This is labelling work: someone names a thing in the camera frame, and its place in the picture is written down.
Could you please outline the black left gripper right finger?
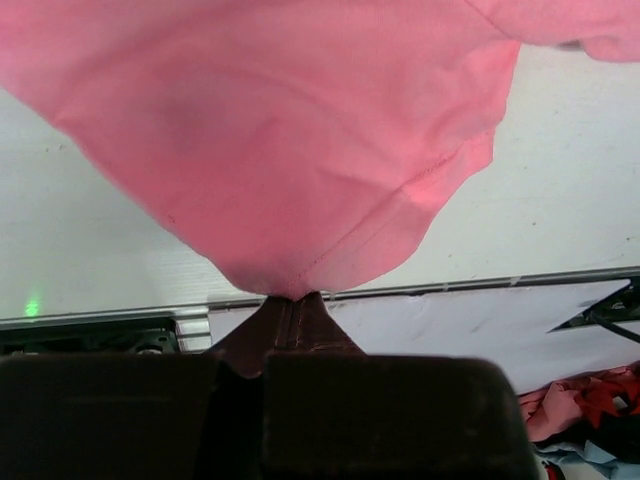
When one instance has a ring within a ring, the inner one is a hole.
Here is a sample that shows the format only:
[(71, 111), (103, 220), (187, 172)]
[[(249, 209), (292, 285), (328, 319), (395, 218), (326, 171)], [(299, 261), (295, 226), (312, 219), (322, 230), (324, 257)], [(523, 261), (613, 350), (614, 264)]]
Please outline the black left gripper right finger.
[(267, 479), (534, 479), (516, 395), (479, 358), (363, 353), (320, 295), (294, 302), (264, 370)]

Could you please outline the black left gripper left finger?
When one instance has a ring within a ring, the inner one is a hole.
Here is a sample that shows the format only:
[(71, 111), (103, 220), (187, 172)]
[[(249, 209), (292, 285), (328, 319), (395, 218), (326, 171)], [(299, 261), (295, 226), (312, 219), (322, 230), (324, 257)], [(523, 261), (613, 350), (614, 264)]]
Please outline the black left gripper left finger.
[(257, 479), (262, 374), (290, 304), (266, 300), (213, 348), (166, 319), (80, 325), (1, 353), (5, 479)]

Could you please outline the pink t-shirt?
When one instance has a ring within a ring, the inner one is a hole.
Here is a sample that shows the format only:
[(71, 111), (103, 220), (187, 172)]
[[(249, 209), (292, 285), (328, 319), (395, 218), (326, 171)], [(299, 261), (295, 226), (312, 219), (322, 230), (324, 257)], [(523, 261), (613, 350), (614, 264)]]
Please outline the pink t-shirt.
[(5, 1), (1, 85), (237, 288), (407, 260), (493, 157), (524, 44), (639, 58), (635, 1)]

